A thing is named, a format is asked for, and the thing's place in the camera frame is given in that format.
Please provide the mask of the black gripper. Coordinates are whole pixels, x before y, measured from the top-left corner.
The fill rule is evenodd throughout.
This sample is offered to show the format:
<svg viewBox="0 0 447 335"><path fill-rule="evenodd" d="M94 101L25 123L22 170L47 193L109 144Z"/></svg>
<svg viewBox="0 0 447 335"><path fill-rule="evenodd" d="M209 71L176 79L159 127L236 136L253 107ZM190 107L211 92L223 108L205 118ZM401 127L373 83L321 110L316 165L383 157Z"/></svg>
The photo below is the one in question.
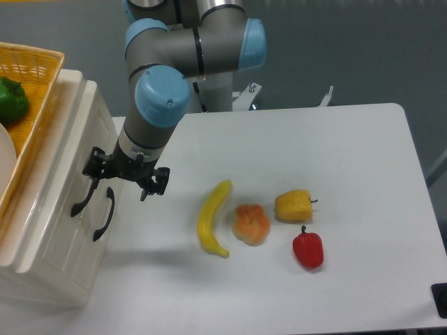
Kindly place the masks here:
<svg viewBox="0 0 447 335"><path fill-rule="evenodd" d="M121 148L107 155L99 147L93 147L82 169L82 174L91 180L120 178L137 182L142 192L140 201L149 195L163 195L168 185L170 168L155 169L155 161L139 161L129 158Z"/></svg>

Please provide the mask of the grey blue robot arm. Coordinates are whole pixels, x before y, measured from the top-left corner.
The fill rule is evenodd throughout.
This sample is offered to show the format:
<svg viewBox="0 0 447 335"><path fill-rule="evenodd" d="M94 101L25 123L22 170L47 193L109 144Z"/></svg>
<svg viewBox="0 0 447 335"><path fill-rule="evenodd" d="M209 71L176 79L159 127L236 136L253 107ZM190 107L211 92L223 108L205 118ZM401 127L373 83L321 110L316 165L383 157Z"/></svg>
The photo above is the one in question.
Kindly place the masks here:
<svg viewBox="0 0 447 335"><path fill-rule="evenodd" d="M124 56L131 107L111 154L94 147L83 174L95 190L120 178L161 195L170 170L158 167L192 96L189 80L258 68L267 43L260 20L241 1L125 1Z"/></svg>

